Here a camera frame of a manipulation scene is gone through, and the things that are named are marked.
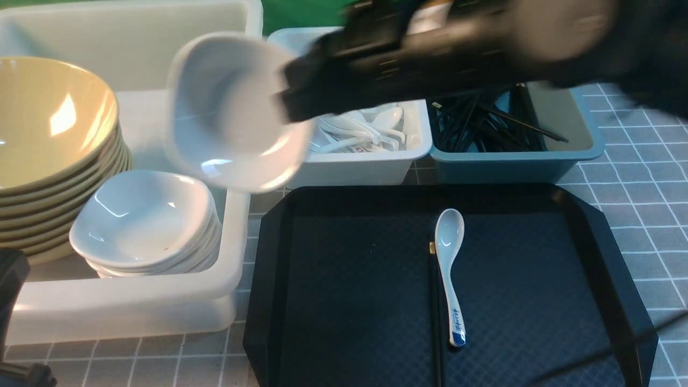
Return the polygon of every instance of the black chopstick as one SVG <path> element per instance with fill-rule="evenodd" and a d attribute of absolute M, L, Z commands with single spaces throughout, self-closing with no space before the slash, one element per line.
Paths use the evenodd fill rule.
<path fill-rule="evenodd" d="M 521 126 L 530 128 L 530 129 L 532 129 L 532 130 L 535 130 L 536 132 L 542 133 L 544 136 L 547 136 L 547 137 L 549 137 L 549 138 L 551 138 L 551 139 L 553 139 L 553 140 L 563 141 L 563 142 L 565 142 L 565 143 L 568 143 L 568 139 L 566 139 L 566 138 L 564 138 L 564 137 L 561 137 L 560 135 L 558 135 L 558 134 L 556 134 L 556 133 L 552 133 L 552 132 L 550 132 L 550 131 L 548 131 L 548 130 L 544 130 L 544 129 L 542 129 L 542 128 L 534 127 L 534 126 L 532 126 L 532 125 L 530 125 L 530 124 L 527 124 L 527 123 L 525 123 L 525 122 L 519 120 L 518 118 L 516 118 L 516 117 L 514 117 L 514 116 L 511 116 L 511 115 L 508 114 L 508 113 L 502 112 L 502 111 L 500 111 L 500 110 L 498 110 L 498 109 L 493 109 L 493 108 L 491 108 L 491 107 L 489 107 L 489 106 L 485 106 L 485 105 L 480 105 L 480 107 L 481 107 L 482 109 L 487 110 L 488 112 L 490 112 L 490 113 L 492 113 L 492 114 L 497 114 L 498 116 L 500 116 L 500 117 L 502 117 L 502 118 L 505 118 L 505 119 L 507 119 L 507 120 L 509 120 L 509 121 L 511 121 L 511 122 L 513 122 L 513 123 L 517 123 L 518 125 L 521 125 Z"/>

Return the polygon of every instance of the tray rim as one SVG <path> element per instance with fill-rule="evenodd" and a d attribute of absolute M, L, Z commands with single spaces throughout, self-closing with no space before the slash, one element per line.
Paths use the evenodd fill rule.
<path fill-rule="evenodd" d="M 280 319 L 283 319 L 284 310 L 279 308 L 281 299 L 286 298 L 284 286 L 288 282 L 287 275 L 277 275 L 278 268 L 288 268 L 288 260 L 279 259 L 281 243 L 289 243 L 289 239 L 282 235 L 281 229 L 289 222 L 288 212 L 292 210 L 293 202 L 300 195 L 312 192 L 339 191 L 346 192 L 356 190 L 357 194 L 365 194 L 371 191 L 390 191 L 394 194 L 423 192 L 440 190 L 450 192 L 457 189 L 459 192 L 478 192 L 495 190 L 503 194 L 540 194 L 550 196 L 552 201 L 560 207 L 568 207 L 568 211 L 577 212 L 574 216 L 584 219 L 589 225 L 588 231 L 592 234 L 596 242 L 596 249 L 600 251 L 600 258 L 604 263 L 604 271 L 608 274 L 608 279 L 614 290 L 614 295 L 618 300 L 617 309 L 623 313 L 623 320 L 627 324 L 626 333 L 638 335 L 643 331 L 651 329 L 654 325 L 650 320 L 645 305 L 633 283 L 633 279 L 623 260 L 621 251 L 616 244 L 609 224 L 604 214 L 574 196 L 565 189 L 552 184 L 520 184 L 520 185 L 443 185 L 443 186 L 401 186 L 401 187 L 302 187 L 290 192 L 275 208 L 269 211 L 261 222 L 259 246 L 256 257 L 254 271 L 254 291 L 250 295 L 248 314 L 246 318 L 246 329 L 244 333 L 244 349 L 248 360 L 253 367 L 257 381 L 262 387 L 275 387 L 275 377 L 279 377 L 279 351 L 270 353 L 269 347 L 279 346 Z M 585 276 L 590 281 L 590 275 L 585 269 Z M 615 340 L 610 335 L 608 326 L 609 317 L 603 314 L 604 305 L 600 305 L 599 297 L 593 293 L 598 310 L 606 327 L 608 337 L 612 345 Z M 622 363 L 619 354 L 615 355 L 623 373 L 625 382 L 628 386 L 649 385 L 650 373 L 654 363 L 654 356 L 658 345 L 657 334 L 650 340 L 635 346 L 633 351 L 625 355 Z"/>

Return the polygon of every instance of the bowl rim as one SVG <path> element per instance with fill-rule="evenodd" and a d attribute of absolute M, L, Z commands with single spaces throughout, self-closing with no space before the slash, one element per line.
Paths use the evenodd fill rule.
<path fill-rule="evenodd" d="M 56 173 L 45 176 L 43 178 L 40 178 L 38 180 L 33 180 L 31 182 L 25 182 L 20 185 L 14 185 L 11 187 L 5 187 L 1 188 L 0 192 L 2 192 L 3 196 L 16 196 L 16 195 L 21 195 L 21 194 L 28 194 L 32 191 L 35 191 L 37 189 L 44 189 L 46 186 L 51 185 L 52 183 L 56 182 L 57 180 L 60 180 L 62 178 L 66 178 L 75 172 L 77 172 L 81 167 L 86 165 L 89 161 L 93 160 L 100 150 L 105 146 L 107 143 L 107 139 L 111 136 L 111 133 L 114 132 L 119 126 L 119 116 L 120 116 L 120 106 L 119 106 L 119 101 L 117 100 L 117 94 L 112 90 L 112 87 L 105 82 L 104 79 L 100 78 L 97 74 L 95 74 L 92 71 L 86 70 L 85 68 L 74 65 L 73 63 L 69 63 L 67 61 L 61 61 L 59 59 L 51 59 L 51 58 L 43 58 L 39 56 L 0 56 L 0 61 L 32 61 L 32 62 L 44 62 L 44 63 L 53 63 L 55 65 L 59 66 L 67 66 L 71 67 L 75 70 L 81 71 L 84 74 L 86 74 L 88 77 L 97 80 L 98 82 L 103 84 L 104 90 L 112 95 L 113 101 L 114 101 L 114 119 L 112 120 L 111 123 L 107 123 L 106 125 L 109 126 L 107 128 L 108 134 L 106 136 L 103 136 L 103 139 L 94 147 L 91 148 L 91 150 L 85 154 L 81 159 L 74 161 L 72 164 L 66 166 L 65 168 L 61 169 L 60 171 L 57 171 Z"/>

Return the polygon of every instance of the white plastic container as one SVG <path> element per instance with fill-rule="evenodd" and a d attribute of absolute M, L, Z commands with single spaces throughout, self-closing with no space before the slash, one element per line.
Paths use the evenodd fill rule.
<path fill-rule="evenodd" d="M 303 54 L 319 36 L 337 29 L 338 27 L 287 28 L 271 34 L 268 42 L 296 54 Z M 401 184 L 412 162 L 430 152 L 432 135 L 425 100 L 403 102 L 400 106 L 404 108 L 406 150 L 309 154 L 287 187 L 295 189 L 304 186 Z"/>
<path fill-rule="evenodd" d="M 0 11 L 0 56 L 61 59 L 103 77 L 117 93 L 136 169 L 177 172 L 162 151 L 175 53 L 216 31 L 261 36 L 259 0 L 91 1 Z M 36 266 L 19 294 L 8 345 L 218 331 L 235 319 L 249 196 L 214 190 L 223 219 L 209 270 L 94 278 L 78 256 Z"/>

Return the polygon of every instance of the black tray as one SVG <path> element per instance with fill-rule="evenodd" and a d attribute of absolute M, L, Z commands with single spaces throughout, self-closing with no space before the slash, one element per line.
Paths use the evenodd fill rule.
<path fill-rule="evenodd" d="M 458 352 L 429 253 L 446 208 Z M 556 186 L 305 188 L 263 217 L 244 348 L 261 387 L 523 386 L 651 327 L 604 215 Z M 656 346 L 547 385 L 647 386 Z"/>

